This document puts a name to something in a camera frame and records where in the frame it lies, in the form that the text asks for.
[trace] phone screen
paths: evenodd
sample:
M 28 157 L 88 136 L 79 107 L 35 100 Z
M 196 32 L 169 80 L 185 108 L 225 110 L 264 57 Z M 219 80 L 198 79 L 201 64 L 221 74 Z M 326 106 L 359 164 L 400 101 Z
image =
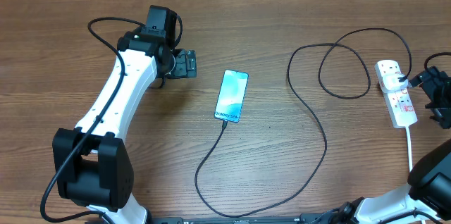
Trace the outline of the phone screen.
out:
M 226 70 L 219 90 L 214 117 L 230 122 L 240 121 L 242 102 L 245 98 L 247 73 Z

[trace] brown tabletop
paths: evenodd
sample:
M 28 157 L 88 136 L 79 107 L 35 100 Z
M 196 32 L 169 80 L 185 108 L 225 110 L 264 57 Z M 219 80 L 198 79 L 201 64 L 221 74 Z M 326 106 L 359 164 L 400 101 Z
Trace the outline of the brown tabletop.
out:
M 249 73 L 247 95 L 241 121 L 229 123 L 199 186 L 213 207 L 236 214 L 296 192 L 323 153 L 317 124 L 286 80 L 297 47 L 387 27 L 409 43 L 412 76 L 423 70 L 426 57 L 451 50 L 451 0 L 0 0 L 0 223 L 44 223 L 39 203 L 55 172 L 54 133 L 75 126 L 111 72 L 114 53 L 93 38 L 87 23 L 102 16 L 144 22 L 151 4 L 182 16 L 180 47 L 196 50 L 198 62 L 197 78 L 147 91 L 128 130 L 133 194 L 160 217 L 217 216 L 197 196 L 193 180 L 221 131 L 213 114 L 225 69 Z M 110 21 L 94 29 L 115 44 L 134 27 Z M 342 43 L 362 55 L 371 89 L 360 99 L 332 97 L 318 84 L 327 48 L 298 53 L 292 83 L 322 122 L 328 152 L 303 193 L 256 216 L 325 211 L 407 181 L 405 132 L 392 127 L 373 69 L 377 61 L 393 59 L 406 73 L 407 52 L 387 32 L 363 32 Z M 451 73 L 449 58 L 433 64 Z M 360 94 L 367 84 L 362 65 L 344 49 L 328 57 L 322 79 L 343 95 Z M 451 131 L 429 119 L 421 89 L 409 92 L 419 119 L 411 126 L 416 162 Z M 47 203 L 53 217 L 84 210 L 60 199 L 56 189 Z

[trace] power strip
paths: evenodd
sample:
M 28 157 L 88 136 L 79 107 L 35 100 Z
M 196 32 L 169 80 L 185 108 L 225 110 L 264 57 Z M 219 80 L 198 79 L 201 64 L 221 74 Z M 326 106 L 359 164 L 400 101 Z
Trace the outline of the power strip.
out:
M 383 76 L 401 74 L 400 65 L 392 60 L 379 61 L 374 68 L 376 69 L 381 88 L 384 87 Z M 390 114 L 394 128 L 409 127 L 409 125 L 418 121 L 407 88 L 391 93 L 384 92 L 383 97 L 387 104 L 388 113 Z

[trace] power socket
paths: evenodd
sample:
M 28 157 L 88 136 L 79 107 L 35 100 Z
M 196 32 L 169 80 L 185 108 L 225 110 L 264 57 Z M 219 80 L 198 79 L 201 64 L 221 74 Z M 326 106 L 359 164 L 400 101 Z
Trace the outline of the power socket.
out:
M 383 60 L 377 62 L 374 66 L 378 76 L 379 85 L 383 88 L 383 78 L 387 75 L 401 73 L 400 65 L 396 61 Z M 410 99 L 407 88 L 403 88 L 390 93 L 383 93 L 385 103 L 387 104 L 388 113 L 392 119 L 394 128 L 404 128 L 418 121 L 416 117 L 414 105 Z

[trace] white power strip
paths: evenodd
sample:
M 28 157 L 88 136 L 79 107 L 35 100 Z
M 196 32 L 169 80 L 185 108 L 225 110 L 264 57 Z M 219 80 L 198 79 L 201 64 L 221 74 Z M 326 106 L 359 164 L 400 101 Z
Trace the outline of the white power strip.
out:
M 383 76 L 401 74 L 400 65 L 392 60 L 379 61 L 374 68 L 376 69 L 381 88 L 384 86 Z M 384 92 L 383 97 L 387 104 L 388 113 L 390 114 L 394 128 L 409 127 L 409 125 L 418 121 L 407 88 L 391 93 Z

